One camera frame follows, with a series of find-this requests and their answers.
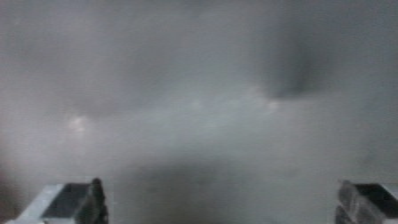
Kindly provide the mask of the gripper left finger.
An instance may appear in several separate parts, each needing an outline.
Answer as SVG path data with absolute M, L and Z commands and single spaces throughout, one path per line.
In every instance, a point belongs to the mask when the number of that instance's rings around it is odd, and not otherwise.
M 11 224 L 109 224 L 102 179 L 47 185 Z

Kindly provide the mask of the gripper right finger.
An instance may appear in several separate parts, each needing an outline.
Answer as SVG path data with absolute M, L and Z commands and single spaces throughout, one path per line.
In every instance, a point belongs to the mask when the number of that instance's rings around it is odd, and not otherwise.
M 342 182 L 335 224 L 398 224 L 398 183 Z

